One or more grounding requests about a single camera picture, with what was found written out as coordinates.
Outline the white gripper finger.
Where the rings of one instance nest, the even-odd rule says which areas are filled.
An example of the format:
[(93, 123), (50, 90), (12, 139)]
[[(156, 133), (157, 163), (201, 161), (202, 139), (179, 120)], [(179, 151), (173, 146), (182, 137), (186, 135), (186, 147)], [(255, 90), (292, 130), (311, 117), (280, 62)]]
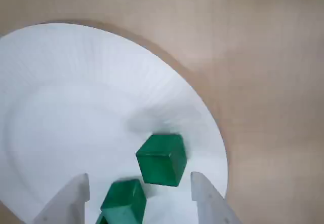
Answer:
[(33, 223), (85, 223), (85, 203), (89, 199), (89, 176), (79, 174), (45, 205)]
[(241, 224), (225, 199), (200, 172), (191, 172), (191, 198), (196, 202), (198, 222)]

